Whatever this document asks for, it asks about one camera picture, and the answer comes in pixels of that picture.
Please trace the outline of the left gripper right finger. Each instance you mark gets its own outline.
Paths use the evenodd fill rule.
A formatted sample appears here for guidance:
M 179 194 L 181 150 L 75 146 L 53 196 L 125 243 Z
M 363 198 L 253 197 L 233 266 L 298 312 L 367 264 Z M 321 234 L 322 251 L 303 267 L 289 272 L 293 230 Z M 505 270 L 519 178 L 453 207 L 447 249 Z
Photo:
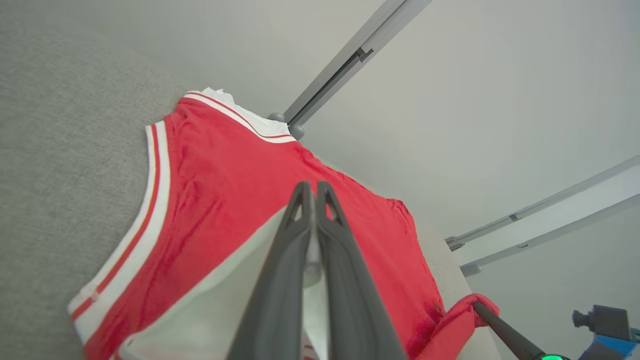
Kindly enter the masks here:
M 407 360 L 329 182 L 318 182 L 315 209 L 327 284 L 329 360 Z

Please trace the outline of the grey side partition frame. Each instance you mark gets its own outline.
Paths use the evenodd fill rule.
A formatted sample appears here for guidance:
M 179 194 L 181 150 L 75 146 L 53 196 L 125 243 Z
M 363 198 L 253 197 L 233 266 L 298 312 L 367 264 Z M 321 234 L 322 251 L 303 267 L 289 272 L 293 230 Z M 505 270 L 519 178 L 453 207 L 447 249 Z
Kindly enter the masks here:
M 640 155 L 445 242 L 466 277 L 640 205 Z

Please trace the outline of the right gripper body blue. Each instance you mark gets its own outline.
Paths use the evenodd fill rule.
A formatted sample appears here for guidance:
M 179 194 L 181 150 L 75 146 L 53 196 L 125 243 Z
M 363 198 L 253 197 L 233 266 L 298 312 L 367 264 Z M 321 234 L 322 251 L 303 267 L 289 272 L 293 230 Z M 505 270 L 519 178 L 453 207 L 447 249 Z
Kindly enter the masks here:
M 628 360 L 640 345 L 640 329 L 628 330 L 629 340 L 595 333 L 592 343 L 577 360 Z

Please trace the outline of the grey aluminium partition post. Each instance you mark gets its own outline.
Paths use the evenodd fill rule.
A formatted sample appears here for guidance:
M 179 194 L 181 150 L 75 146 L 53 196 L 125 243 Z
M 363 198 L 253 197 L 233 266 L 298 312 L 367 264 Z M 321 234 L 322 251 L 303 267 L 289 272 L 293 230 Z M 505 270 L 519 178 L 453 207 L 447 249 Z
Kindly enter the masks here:
M 268 119 L 285 123 L 290 134 L 301 140 L 306 134 L 304 124 L 432 1 L 384 0 L 290 107 L 273 112 Z

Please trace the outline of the grey fabric sofa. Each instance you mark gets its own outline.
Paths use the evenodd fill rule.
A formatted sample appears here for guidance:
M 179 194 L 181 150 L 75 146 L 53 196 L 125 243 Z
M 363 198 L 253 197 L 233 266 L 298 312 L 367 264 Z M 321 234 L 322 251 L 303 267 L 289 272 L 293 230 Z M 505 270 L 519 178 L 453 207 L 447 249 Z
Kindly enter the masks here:
M 67 305 L 144 203 L 146 125 L 208 85 L 284 109 L 377 7 L 0 0 L 0 359 L 82 360 Z

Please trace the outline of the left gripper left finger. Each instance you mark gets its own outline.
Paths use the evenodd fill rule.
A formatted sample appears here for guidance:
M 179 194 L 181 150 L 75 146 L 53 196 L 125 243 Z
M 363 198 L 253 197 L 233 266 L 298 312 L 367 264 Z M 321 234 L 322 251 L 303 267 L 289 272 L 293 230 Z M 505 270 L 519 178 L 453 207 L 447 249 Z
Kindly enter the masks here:
M 301 360 L 303 285 L 313 192 L 298 183 L 238 325 L 227 360 Z

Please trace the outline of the red basketball jersey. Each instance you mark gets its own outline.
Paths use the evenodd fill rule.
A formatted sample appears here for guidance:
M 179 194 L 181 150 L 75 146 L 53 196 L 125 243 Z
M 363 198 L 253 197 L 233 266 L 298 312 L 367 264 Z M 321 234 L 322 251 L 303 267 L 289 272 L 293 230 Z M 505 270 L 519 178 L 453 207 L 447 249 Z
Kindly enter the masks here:
M 88 360 L 224 358 L 300 182 L 333 187 L 410 359 L 456 360 L 485 326 L 474 302 L 499 314 L 480 294 L 446 310 L 404 203 L 323 164 L 231 94 L 190 91 L 145 130 L 140 213 L 68 305 Z

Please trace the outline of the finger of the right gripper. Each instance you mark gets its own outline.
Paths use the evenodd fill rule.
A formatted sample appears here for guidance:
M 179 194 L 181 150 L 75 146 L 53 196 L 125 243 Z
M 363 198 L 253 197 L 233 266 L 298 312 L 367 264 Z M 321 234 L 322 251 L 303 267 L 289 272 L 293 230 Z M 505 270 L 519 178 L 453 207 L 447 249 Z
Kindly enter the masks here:
M 546 355 L 540 347 L 512 328 L 480 301 L 473 303 L 473 309 L 518 360 L 542 360 Z

